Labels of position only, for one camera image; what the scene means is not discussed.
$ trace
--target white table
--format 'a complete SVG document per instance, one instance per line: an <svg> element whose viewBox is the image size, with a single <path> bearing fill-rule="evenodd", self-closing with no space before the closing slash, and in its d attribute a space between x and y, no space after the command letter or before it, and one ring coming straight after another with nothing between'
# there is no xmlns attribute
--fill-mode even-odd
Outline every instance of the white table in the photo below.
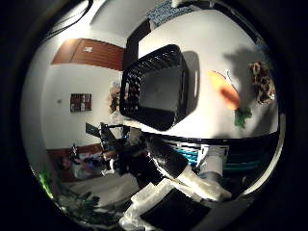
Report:
<svg viewBox="0 0 308 231"><path fill-rule="evenodd" d="M166 132L142 124L143 132L199 139L240 139L277 131L277 102L269 105L256 102L247 67L248 63L264 57L235 22L218 11L178 16L139 42L139 57L167 44L180 47L189 67L188 110L191 113ZM248 106L252 112L252 118L245 120L245 129L234 125L234 111L222 105L206 75L208 70L215 70L226 76L226 69L239 92L241 107Z"/></svg>

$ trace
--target food item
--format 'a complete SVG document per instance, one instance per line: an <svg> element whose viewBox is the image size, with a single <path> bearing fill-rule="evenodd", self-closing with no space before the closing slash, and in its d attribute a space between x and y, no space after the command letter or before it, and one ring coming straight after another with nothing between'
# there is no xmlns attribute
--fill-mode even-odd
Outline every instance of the food item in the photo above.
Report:
<svg viewBox="0 0 308 231"><path fill-rule="evenodd" d="M224 106L229 110L237 110L240 107L240 97L233 86L228 84L223 75L218 72L208 71L207 75Z"/></svg>

